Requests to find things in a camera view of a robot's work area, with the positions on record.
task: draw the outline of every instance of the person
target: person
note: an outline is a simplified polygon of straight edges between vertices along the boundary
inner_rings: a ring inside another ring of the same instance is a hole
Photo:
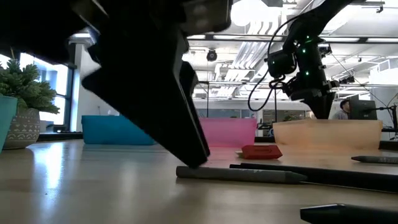
[[[349,100],[343,100],[340,102],[341,110],[337,111],[332,119],[348,119],[349,117]]]

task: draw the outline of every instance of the security camera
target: security camera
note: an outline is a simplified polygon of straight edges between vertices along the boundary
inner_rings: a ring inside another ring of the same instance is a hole
[[[207,58],[208,62],[214,62],[215,60],[217,60],[216,50],[210,49],[209,52],[207,53],[207,57],[206,58]]]

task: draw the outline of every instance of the pink plastic bin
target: pink plastic bin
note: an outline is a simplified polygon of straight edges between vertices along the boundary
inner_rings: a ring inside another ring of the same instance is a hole
[[[200,118],[210,147],[243,147],[254,144],[256,119]]]

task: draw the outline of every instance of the white patterned pot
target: white patterned pot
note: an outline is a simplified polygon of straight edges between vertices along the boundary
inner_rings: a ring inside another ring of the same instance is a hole
[[[11,121],[3,149],[23,149],[36,143],[39,134],[39,111],[37,109],[18,110]]]

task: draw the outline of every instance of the desk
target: desk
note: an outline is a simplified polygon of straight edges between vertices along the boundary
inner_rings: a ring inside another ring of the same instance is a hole
[[[212,149],[206,166],[241,162],[235,149]],[[280,162],[398,173],[357,166],[358,152],[298,152]],[[388,152],[373,151],[370,154]],[[0,223],[304,223],[299,209],[325,203],[393,208],[398,195],[320,185],[177,180],[178,159],[160,146],[85,146],[43,142],[0,154]]]

